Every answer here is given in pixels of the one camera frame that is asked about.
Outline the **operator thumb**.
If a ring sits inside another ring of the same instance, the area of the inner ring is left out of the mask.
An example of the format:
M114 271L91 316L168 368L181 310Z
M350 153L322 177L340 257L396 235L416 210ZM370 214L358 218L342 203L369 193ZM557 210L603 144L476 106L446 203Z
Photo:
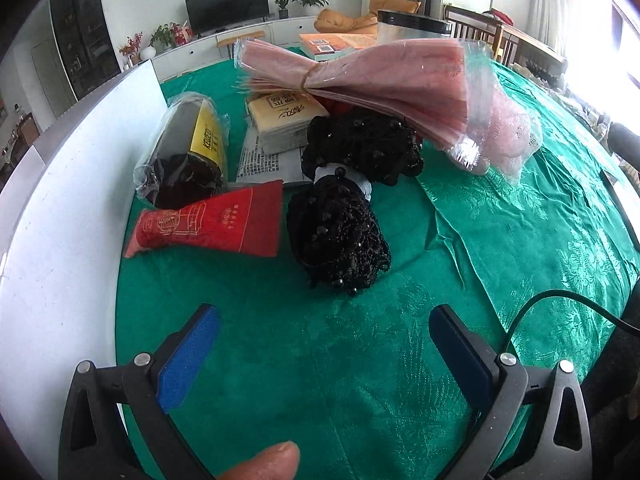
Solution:
M219 480L293 480L300 460L299 447L292 441L265 448L250 460L218 476Z

